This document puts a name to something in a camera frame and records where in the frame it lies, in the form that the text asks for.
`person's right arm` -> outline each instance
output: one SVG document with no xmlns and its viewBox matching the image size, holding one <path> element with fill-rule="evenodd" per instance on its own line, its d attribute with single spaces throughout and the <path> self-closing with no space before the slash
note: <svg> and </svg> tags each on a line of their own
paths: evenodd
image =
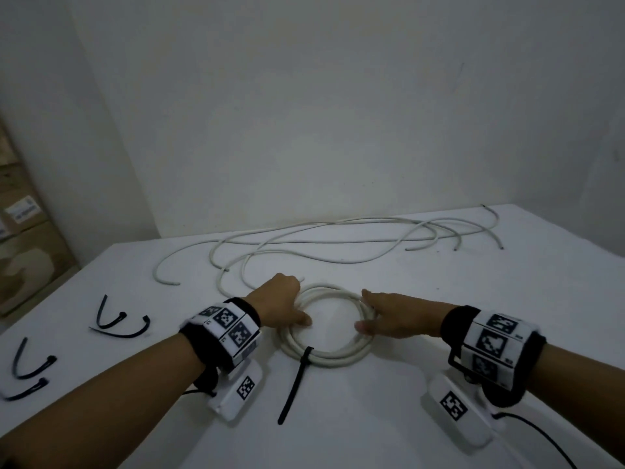
<svg viewBox="0 0 625 469">
<path fill-rule="evenodd" d="M 363 290 L 363 298 L 378 317 L 358 321 L 355 329 L 361 334 L 394 338 L 418 334 L 440 337 L 442 320 L 457 307 L 367 290 Z M 547 344 L 529 375 L 527 390 L 625 463 L 624 370 Z"/>
</svg>

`hand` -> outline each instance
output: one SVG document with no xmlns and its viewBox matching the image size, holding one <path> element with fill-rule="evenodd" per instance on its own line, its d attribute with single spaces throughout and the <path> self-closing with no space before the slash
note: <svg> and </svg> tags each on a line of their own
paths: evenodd
<svg viewBox="0 0 625 469">
<path fill-rule="evenodd" d="M 254 307 L 263 326 L 270 328 L 283 328 L 291 324 L 310 326 L 313 323 L 311 317 L 294 308 L 298 293 L 298 279 L 278 273 L 243 299 Z"/>
<path fill-rule="evenodd" d="M 418 334 L 441 336 L 442 320 L 456 305 L 412 298 L 403 294 L 363 290 L 363 299 L 378 314 L 374 320 L 358 321 L 355 330 L 367 336 L 380 334 L 403 339 Z"/>
</svg>

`white cable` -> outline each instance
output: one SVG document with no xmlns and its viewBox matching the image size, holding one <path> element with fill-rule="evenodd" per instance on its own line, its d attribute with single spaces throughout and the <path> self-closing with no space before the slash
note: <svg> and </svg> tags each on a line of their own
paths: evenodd
<svg viewBox="0 0 625 469">
<path fill-rule="evenodd" d="M 362 296 L 329 283 L 315 283 L 303 287 L 295 301 L 295 307 L 303 310 L 314 301 L 326 298 L 350 300 L 360 312 L 361 319 L 371 320 L 376 316 L 375 311 L 363 301 Z M 291 327 L 278 330 L 278 336 L 282 342 L 282 351 L 293 359 L 299 360 L 306 350 L 306 345 L 293 335 Z M 337 351 L 313 350 L 308 358 L 313 365 L 319 367 L 333 368 L 352 365 L 369 353 L 372 339 L 371 336 L 357 334 L 353 342 Z"/>
<path fill-rule="evenodd" d="M 211 240 L 205 240 L 205 241 L 189 244 L 169 253 L 167 256 L 163 257 L 163 259 L 161 259 L 160 262 L 154 267 L 154 269 L 152 270 L 152 276 L 158 283 L 161 283 L 161 284 L 168 284 L 168 285 L 173 285 L 173 286 L 180 285 L 180 282 L 169 281 L 169 280 L 160 278 L 158 275 L 158 269 L 160 265 L 173 254 L 176 254 L 187 248 L 194 247 L 200 244 L 206 244 L 206 243 L 214 243 L 214 246 L 211 248 L 209 252 L 208 259 L 209 259 L 209 262 L 214 267 L 219 269 L 219 272 L 215 279 L 215 284 L 217 286 L 217 289 L 219 290 L 221 294 L 223 294 L 224 296 L 227 296 L 228 298 L 232 298 L 233 295 L 229 293 L 228 291 L 226 291 L 222 286 L 221 281 L 223 279 L 224 273 L 229 271 L 230 268 L 236 263 L 238 263 L 239 261 L 243 261 L 243 263 L 241 263 L 241 267 L 239 268 L 239 277 L 241 281 L 248 288 L 251 288 L 252 290 L 254 290 L 256 287 L 250 282 L 248 282 L 248 280 L 246 280 L 246 277 L 245 277 L 246 266 L 249 260 L 253 256 L 262 255 L 266 253 L 286 253 L 290 255 L 301 256 L 303 258 L 309 258 L 311 260 L 323 261 L 326 263 L 355 264 L 355 263 L 365 263 L 365 262 L 380 258 L 381 256 L 384 256 L 388 252 L 392 251 L 395 247 L 397 247 L 397 245 L 399 245 L 402 242 L 414 242 L 414 241 L 426 241 L 427 242 L 423 246 L 406 248 L 406 251 L 415 251 L 415 250 L 422 250 L 422 249 L 431 247 L 434 244 L 436 244 L 438 240 L 441 238 L 455 237 L 457 239 L 457 244 L 454 247 L 454 250 L 458 250 L 458 248 L 460 248 L 462 244 L 462 236 L 472 235 L 472 234 L 476 234 L 480 232 L 485 232 L 488 235 L 490 235 L 495 240 L 499 248 L 503 249 L 504 247 L 503 247 L 503 244 L 501 243 L 501 240 L 492 231 L 492 229 L 496 227 L 497 224 L 499 223 L 499 215 L 493 209 L 487 206 L 483 206 L 483 207 L 486 210 L 488 210 L 488 212 L 493 214 L 495 218 L 494 223 L 489 227 L 485 227 L 476 222 L 472 222 L 471 220 L 465 220 L 465 219 L 459 219 L 459 218 L 442 217 L 442 218 L 435 218 L 435 219 L 430 219 L 430 220 L 412 220 L 412 219 L 406 219 L 406 218 L 382 216 L 382 217 L 360 217 L 360 218 L 352 218 L 352 219 L 345 219 L 345 220 L 333 220 L 333 221 L 327 221 L 327 222 L 302 222 L 302 223 L 295 224 L 292 226 L 287 226 L 287 227 L 275 227 L 275 228 L 260 229 L 260 230 L 255 230 L 255 231 L 237 232 L 235 234 L 223 237 L 221 239 L 211 239 Z M 471 225 L 473 227 L 476 227 L 478 228 L 478 230 L 471 231 L 471 232 L 458 233 L 453 228 L 439 223 L 441 221 L 462 222 L 462 223 Z M 291 234 L 303 232 L 306 230 L 311 230 L 311 229 L 318 228 L 318 227 L 324 227 L 328 225 L 339 226 L 339 225 L 379 224 L 379 223 L 407 224 L 407 225 L 410 225 L 410 228 L 407 231 L 404 231 L 404 233 L 401 234 L 399 237 L 396 237 L 393 239 L 376 238 L 376 239 L 364 239 L 364 240 L 294 240 L 294 239 L 279 240 L 280 238 L 289 236 Z M 431 233 L 431 236 L 410 237 L 412 233 L 414 233 L 420 228 L 427 229 Z M 439 229 L 447 231 L 449 232 L 449 234 L 440 235 Z M 239 238 L 242 236 L 255 235 L 259 233 L 266 233 L 266 232 L 273 232 L 273 231 L 283 231 L 283 230 L 287 230 L 287 231 L 284 233 L 279 233 L 276 236 L 270 237 L 269 239 L 260 241 L 260 242 L 235 240 L 236 238 Z M 379 253 L 376 253 L 367 258 L 358 259 L 358 260 L 346 260 L 342 258 L 320 257 L 320 256 L 315 256 L 315 255 L 311 255 L 311 254 L 307 254 L 307 253 L 303 253 L 303 252 L 299 252 L 295 250 L 289 250 L 289 249 L 263 248 L 265 245 L 268 245 L 268 244 L 272 244 L 272 245 L 297 244 L 297 243 L 352 244 L 352 243 L 376 243 L 376 242 L 390 242 L 391 244 Z M 254 251 L 246 252 L 242 255 L 239 255 L 231 259 L 229 262 L 225 264 L 219 264 L 215 261 L 215 252 L 224 243 L 256 245 L 257 248 Z M 351 291 L 345 290 L 344 288 L 341 288 L 340 286 L 328 284 L 328 283 L 316 283 L 316 284 L 311 284 L 311 285 L 303 287 L 298 294 L 295 304 L 298 309 L 303 309 L 304 307 L 308 306 L 311 302 L 316 301 L 318 299 L 324 299 L 324 298 L 349 299 L 355 304 L 356 308 L 358 308 L 358 311 L 360 312 L 361 317 L 364 320 L 375 318 L 375 312 L 373 311 L 373 309 L 371 309 L 370 306 L 368 306 L 362 300 L 362 297 L 360 297 L 360 295 L 355 294 Z M 306 349 L 306 346 L 304 346 L 301 342 L 297 340 L 297 338 L 293 335 L 293 332 L 291 331 L 290 328 L 280 329 L 278 331 L 278 334 L 282 341 L 281 347 L 284 353 L 295 359 L 299 359 L 303 355 L 304 350 Z M 372 337 L 362 336 L 359 334 L 356 336 L 356 338 L 354 339 L 352 343 L 348 344 L 347 346 L 337 351 L 323 352 L 323 351 L 313 350 L 311 352 L 309 359 L 311 363 L 317 366 L 322 366 L 322 367 L 340 367 L 340 366 L 351 365 L 354 362 L 357 362 L 358 360 L 363 358 L 369 352 L 369 349 L 371 346 L 371 340 L 372 340 Z"/>
</svg>

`stacked cardboard box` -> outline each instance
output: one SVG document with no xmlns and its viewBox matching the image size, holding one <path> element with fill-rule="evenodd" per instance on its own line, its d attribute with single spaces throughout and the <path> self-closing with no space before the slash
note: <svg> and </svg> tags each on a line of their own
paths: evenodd
<svg viewBox="0 0 625 469">
<path fill-rule="evenodd" d="M 0 127 L 0 317 L 32 307 L 75 265 Z"/>
</svg>

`white tabletop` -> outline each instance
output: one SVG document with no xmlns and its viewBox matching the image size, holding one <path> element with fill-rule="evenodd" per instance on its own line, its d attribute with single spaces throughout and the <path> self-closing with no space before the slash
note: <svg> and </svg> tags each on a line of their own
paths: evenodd
<svg viewBox="0 0 625 469">
<path fill-rule="evenodd" d="M 539 323 L 552 344 L 625 368 L 622 311 L 625 303 L 625 259 L 550 224 L 513 205 L 496 206 L 501 223 L 495 229 L 506 247 L 499 250 L 485 234 L 465 237 L 453 251 L 453 239 L 423 251 L 398 247 L 370 263 L 328 264 L 285 254 L 259 256 L 248 276 L 260 284 L 274 273 L 326 281 L 353 291 L 400 292 L 482 309 L 502 311 Z M 411 214 L 427 219 L 440 212 Z M 447 211 L 488 224 L 481 208 Z M 397 236 L 400 226 L 330 227 L 309 231 L 319 239 L 366 235 Z M 178 324 L 220 301 L 217 270 L 207 262 L 210 244 L 187 249 L 161 268 L 161 275 L 180 286 L 164 286 L 151 276 L 153 265 L 168 252 L 211 236 L 178 237 L 117 244 L 0 336 L 0 390 L 19 393 L 32 382 L 11 377 L 11 360 L 22 337 L 29 338 L 20 361 L 36 368 L 49 354 L 59 360 L 42 377 L 50 384 L 17 402 L 0 402 L 0 434 L 34 415 L 71 389 L 124 358 L 172 335 Z M 298 244 L 298 250 L 329 256 L 360 257 L 383 244 Z M 227 245 L 225 261 L 249 246 Z M 234 274 L 224 285 L 235 294 L 248 290 Z M 152 325 L 135 339 L 115 339 L 88 330 L 104 294 L 109 299 L 103 320 L 120 311 L 129 316 L 115 327 L 131 333 L 148 315 Z M 336 348 L 353 335 L 355 309 L 340 300 L 310 308 L 314 326 L 302 338 L 317 348 Z M 283 426 L 276 423 L 298 369 L 298 362 L 265 339 L 256 354 L 266 377 L 250 405 L 230 424 L 214 418 L 204 396 L 182 397 L 124 463 L 150 468 L 275 468 L 322 466 L 359 468 L 515 467 L 498 441 L 470 451 L 437 423 L 429 409 L 426 382 L 447 368 L 446 346 L 439 339 L 393 341 L 376 338 L 372 353 L 352 367 L 311 367 Z M 618 464 L 533 396 L 515 408 L 547 430 L 578 466 Z M 542 436 L 512 421 L 504 434 L 536 467 L 567 467 Z"/>
</svg>

